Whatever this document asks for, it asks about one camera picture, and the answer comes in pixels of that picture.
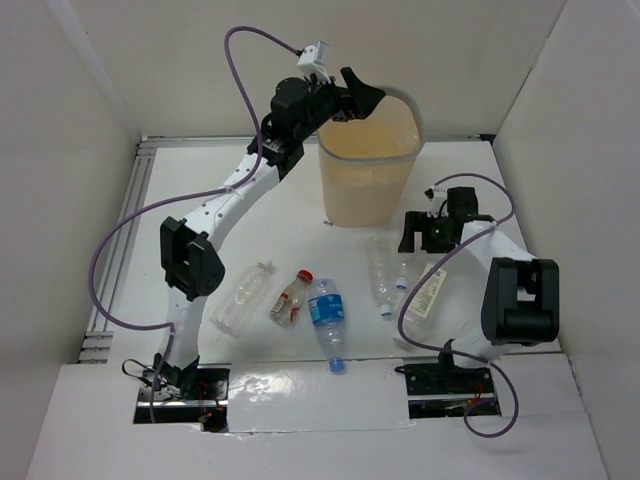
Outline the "clear crushed bottle white-blue cap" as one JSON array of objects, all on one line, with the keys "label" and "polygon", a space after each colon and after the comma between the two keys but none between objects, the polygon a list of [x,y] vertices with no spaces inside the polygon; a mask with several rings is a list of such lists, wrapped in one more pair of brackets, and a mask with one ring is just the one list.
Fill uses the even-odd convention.
[{"label": "clear crushed bottle white-blue cap", "polygon": [[389,243],[380,236],[367,237],[364,252],[372,298],[382,319],[390,320],[395,303],[395,286],[391,278]]}]

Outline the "clear bottle blue-white cap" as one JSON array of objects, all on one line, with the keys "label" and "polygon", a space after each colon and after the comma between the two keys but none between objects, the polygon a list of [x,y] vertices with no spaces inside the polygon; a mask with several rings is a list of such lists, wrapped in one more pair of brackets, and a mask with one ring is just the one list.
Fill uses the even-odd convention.
[{"label": "clear bottle blue-white cap", "polygon": [[405,291],[410,283],[410,257],[406,253],[398,253],[395,256],[394,271],[396,274],[395,285],[397,290]]}]

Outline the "beige label clear bottle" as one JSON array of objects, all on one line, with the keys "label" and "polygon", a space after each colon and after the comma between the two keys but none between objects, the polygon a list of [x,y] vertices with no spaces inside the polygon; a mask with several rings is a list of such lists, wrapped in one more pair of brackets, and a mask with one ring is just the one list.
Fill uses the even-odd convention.
[{"label": "beige label clear bottle", "polygon": [[447,278],[447,271],[438,269],[413,297],[404,316],[404,331],[412,339],[423,341],[427,338],[435,320],[431,310],[436,304],[440,290]]}]

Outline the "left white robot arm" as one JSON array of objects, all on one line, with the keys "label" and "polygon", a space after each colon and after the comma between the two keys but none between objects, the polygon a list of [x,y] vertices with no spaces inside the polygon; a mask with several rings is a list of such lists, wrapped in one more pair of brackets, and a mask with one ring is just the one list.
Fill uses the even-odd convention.
[{"label": "left white robot arm", "polygon": [[226,273],[219,251],[227,235],[294,168],[304,154],[304,142],[320,127],[329,121],[364,120],[385,98],[383,88],[365,84],[351,68],[340,73],[343,85],[315,75],[280,81],[258,135],[220,193],[207,195],[184,218],[168,217],[161,224],[161,267],[171,327],[153,367],[172,397],[184,399],[196,390],[199,330],[206,300]]}]

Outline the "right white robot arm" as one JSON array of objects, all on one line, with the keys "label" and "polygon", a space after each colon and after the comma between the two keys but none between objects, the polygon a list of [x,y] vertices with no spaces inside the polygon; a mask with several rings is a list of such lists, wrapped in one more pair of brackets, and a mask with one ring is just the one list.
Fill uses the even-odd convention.
[{"label": "right white robot arm", "polygon": [[559,266],[540,259],[512,241],[492,216],[479,212],[472,187],[425,192],[430,207],[408,211],[398,251],[420,249],[451,254],[457,248],[470,253],[488,277],[479,317],[465,335],[447,341],[439,355],[436,379],[448,392],[460,391],[471,379],[471,369],[482,368],[516,347],[554,341],[559,333]]}]

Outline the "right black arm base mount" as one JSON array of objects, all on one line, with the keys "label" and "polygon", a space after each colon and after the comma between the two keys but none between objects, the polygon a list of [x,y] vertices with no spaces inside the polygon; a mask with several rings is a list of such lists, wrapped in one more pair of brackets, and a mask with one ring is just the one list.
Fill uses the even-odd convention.
[{"label": "right black arm base mount", "polygon": [[461,418],[468,408],[469,416],[501,414],[488,368],[461,369],[451,362],[430,361],[406,363],[394,372],[404,378],[412,420]]}]

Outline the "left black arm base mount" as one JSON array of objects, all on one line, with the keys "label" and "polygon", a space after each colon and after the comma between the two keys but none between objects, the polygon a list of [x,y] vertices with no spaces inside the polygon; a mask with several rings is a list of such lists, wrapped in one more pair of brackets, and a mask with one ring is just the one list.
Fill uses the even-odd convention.
[{"label": "left black arm base mount", "polygon": [[196,424],[204,432],[228,431],[228,368],[198,367],[183,388],[161,375],[154,379],[152,367],[138,360],[124,360],[121,371],[138,384],[134,424]]}]

